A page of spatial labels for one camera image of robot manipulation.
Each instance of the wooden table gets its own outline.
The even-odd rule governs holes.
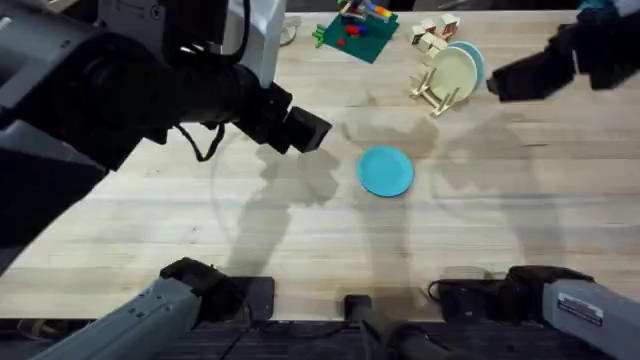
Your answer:
[[[575,13],[460,15],[457,38],[491,71],[542,49]],[[199,164],[175,132],[165,147],[145,142],[0,279],[0,317],[99,317],[183,256],[275,277],[279,319],[337,318],[351,293],[392,316],[437,318],[420,287],[514,264],[571,267],[640,300],[640,81],[594,93],[580,78],[548,101],[509,105],[481,90],[433,120],[409,98],[421,65],[407,34],[425,16],[401,15],[368,65],[316,50],[310,34],[331,15],[304,15],[277,80],[334,124],[320,151],[280,156],[232,131]],[[213,136],[193,129],[200,144]],[[374,145],[413,159],[406,196],[358,183]]]

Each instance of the green toy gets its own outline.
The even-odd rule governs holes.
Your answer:
[[[397,20],[398,15],[396,14],[393,14],[386,22],[373,16],[368,16],[364,22],[359,23],[359,25],[366,26],[366,34],[351,37],[347,34],[346,25],[342,23],[342,16],[338,15],[329,25],[329,28],[324,31],[322,40],[323,43],[329,46],[373,64],[387,45],[387,42],[391,40],[398,26],[400,26]]]
[[[316,28],[316,31],[312,34],[314,38],[318,39],[318,42],[316,43],[316,49],[322,46],[322,44],[324,44],[324,34],[326,31],[327,31],[326,27],[322,25],[318,25],[318,27]]]

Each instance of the white plate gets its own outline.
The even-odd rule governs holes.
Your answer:
[[[440,51],[429,65],[437,69],[431,86],[433,93],[440,99],[444,99],[457,87],[460,90],[453,99],[453,103],[462,101],[473,93],[478,71],[475,61],[466,51],[448,47]]]

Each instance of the light blue plate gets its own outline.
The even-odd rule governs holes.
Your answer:
[[[469,54],[473,61],[476,63],[478,79],[476,80],[476,86],[473,88],[473,90],[478,90],[480,84],[484,82],[484,58],[482,57],[482,53],[480,53],[480,50],[478,50],[475,45],[466,41],[454,41],[449,44],[449,46],[466,51],[467,54]]]
[[[400,150],[377,146],[360,158],[358,178],[362,186],[375,195],[398,196],[406,192],[413,182],[413,165]]]

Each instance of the white label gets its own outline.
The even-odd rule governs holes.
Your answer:
[[[558,293],[558,308],[593,325],[602,326],[604,311],[586,301],[565,293]]]

